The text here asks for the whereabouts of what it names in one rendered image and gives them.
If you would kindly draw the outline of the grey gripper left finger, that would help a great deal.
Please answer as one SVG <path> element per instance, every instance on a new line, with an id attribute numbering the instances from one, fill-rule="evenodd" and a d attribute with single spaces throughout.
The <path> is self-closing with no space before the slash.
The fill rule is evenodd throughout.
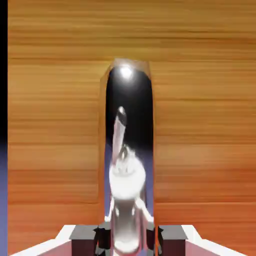
<path id="1" fill-rule="evenodd" d="M 97 225 L 64 225 L 57 236 L 10 256 L 95 256 Z"/>

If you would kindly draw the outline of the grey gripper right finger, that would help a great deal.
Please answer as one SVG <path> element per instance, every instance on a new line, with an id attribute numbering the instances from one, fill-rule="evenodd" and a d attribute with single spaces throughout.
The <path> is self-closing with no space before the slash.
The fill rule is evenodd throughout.
<path id="1" fill-rule="evenodd" d="M 193 225 L 158 226 L 158 256 L 247 256 L 203 239 Z"/>

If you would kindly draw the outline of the light wood cabinet door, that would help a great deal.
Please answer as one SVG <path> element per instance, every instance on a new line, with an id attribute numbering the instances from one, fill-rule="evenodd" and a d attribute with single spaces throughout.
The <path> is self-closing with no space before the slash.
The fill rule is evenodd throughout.
<path id="1" fill-rule="evenodd" d="M 115 58 L 150 64 L 156 223 L 256 256 L 256 0 L 8 0 L 8 253 L 104 218 Z"/>

